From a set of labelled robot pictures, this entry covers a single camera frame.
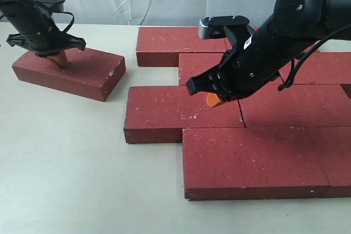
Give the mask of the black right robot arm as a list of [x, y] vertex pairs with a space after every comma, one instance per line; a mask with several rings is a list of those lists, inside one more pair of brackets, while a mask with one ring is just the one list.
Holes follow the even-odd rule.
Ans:
[[209, 16], [200, 20], [199, 36], [231, 44], [219, 64], [186, 82], [190, 95], [206, 92], [207, 104], [215, 107], [253, 95], [276, 80], [285, 65], [290, 73], [278, 89], [289, 88], [324, 43], [350, 40], [350, 0], [276, 0], [258, 29], [241, 15]]

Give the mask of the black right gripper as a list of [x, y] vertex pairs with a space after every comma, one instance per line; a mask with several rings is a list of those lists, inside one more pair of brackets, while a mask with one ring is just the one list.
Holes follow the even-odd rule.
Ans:
[[233, 46], [222, 56], [218, 70], [191, 77], [185, 86], [190, 95], [208, 92], [209, 107], [244, 99], [277, 79], [282, 67], [314, 43], [315, 38], [309, 36], [283, 35], [269, 17], [243, 45]]

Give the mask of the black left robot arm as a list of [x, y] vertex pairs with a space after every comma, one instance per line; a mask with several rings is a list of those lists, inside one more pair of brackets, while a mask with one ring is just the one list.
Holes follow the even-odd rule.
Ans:
[[65, 0], [1, 0], [2, 16], [17, 30], [16, 34], [8, 36], [7, 43], [65, 67], [65, 51], [72, 48], [85, 50], [86, 42], [68, 34], [75, 18], [63, 30], [55, 24], [54, 13], [73, 16], [64, 11], [64, 3]]

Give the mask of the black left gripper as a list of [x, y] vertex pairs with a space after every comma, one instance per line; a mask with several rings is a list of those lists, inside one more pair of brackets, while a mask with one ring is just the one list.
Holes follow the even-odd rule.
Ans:
[[17, 30], [7, 38], [11, 46], [18, 46], [35, 52], [38, 55], [48, 55], [57, 67], [66, 67], [68, 59], [64, 50], [86, 48], [84, 38], [67, 35], [61, 32], [51, 17], [41, 10], [37, 1], [23, 3], [18, 1], [1, 2], [1, 12]]

